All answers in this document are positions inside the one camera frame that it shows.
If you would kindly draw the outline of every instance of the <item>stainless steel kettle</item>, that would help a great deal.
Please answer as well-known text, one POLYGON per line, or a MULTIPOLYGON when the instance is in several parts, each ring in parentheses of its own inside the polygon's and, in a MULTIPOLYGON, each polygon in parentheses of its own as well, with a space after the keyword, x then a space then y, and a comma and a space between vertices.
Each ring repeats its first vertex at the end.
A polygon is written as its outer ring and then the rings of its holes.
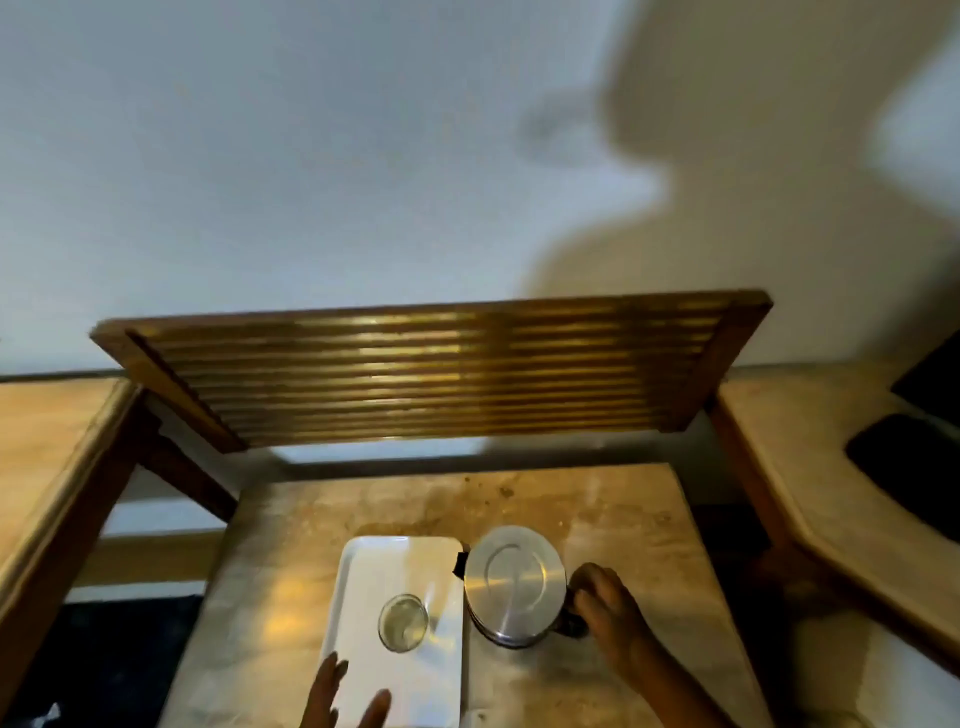
POLYGON ((587 624, 571 610, 560 554, 541 534, 504 525, 457 558, 467 608, 477 629, 511 649, 529 647, 549 632, 579 639, 587 624))

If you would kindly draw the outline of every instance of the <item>white rectangular tray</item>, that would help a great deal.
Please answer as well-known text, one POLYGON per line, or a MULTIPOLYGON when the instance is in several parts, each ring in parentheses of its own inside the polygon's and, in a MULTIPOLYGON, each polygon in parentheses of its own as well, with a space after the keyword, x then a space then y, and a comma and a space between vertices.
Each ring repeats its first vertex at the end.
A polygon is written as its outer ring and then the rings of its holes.
POLYGON ((456 539, 432 536, 361 536, 344 547, 322 648, 322 658, 336 650, 349 660, 333 701, 337 728, 354 728, 384 688, 394 699, 388 727, 459 725, 464 585, 453 567, 460 550, 456 539), (377 624, 383 606, 402 594, 423 602, 429 629, 419 646, 398 654, 380 641, 377 624))

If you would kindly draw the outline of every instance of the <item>wooden side table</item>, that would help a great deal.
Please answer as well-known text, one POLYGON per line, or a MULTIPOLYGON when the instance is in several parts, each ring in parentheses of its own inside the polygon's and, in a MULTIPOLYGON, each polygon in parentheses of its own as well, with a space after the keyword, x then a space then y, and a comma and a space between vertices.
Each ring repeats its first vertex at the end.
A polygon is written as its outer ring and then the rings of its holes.
POLYGON ((233 515, 159 427, 125 378, 0 383, 0 716, 137 464, 233 515))
POLYGON ((766 367, 731 377, 710 417, 773 544, 762 566, 803 577, 960 675, 960 544, 900 507, 844 454, 903 403, 901 368, 766 367))
MULTIPOLYGON (((737 725, 772 726, 680 483, 666 465, 247 489, 160 725, 299 725, 349 539, 436 535, 471 544, 505 523, 542 533, 568 570, 585 561, 616 569, 658 637, 737 725)), ((465 725, 660 725, 609 672, 593 640, 551 634, 513 651, 487 641, 472 623, 468 629, 465 725)))

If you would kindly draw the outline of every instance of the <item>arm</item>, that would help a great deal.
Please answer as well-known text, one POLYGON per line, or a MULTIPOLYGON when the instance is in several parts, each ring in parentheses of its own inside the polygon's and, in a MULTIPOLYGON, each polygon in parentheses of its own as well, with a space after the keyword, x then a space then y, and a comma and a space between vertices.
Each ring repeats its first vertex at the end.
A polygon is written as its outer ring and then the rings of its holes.
POLYGON ((736 728, 660 644, 615 571, 583 564, 571 577, 570 588, 607 662, 646 698, 664 728, 736 728))

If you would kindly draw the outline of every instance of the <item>dark floor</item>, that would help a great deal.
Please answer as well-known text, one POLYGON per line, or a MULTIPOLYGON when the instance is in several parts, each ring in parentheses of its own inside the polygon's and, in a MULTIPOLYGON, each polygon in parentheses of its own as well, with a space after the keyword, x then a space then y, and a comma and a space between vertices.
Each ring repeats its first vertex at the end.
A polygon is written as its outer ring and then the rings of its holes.
POLYGON ((51 728, 154 728, 201 598, 93 602, 60 609, 4 720, 51 728))
POLYGON ((789 605, 779 586, 746 578, 749 566, 770 545, 763 527, 746 504, 691 510, 774 723, 800 725, 789 605))

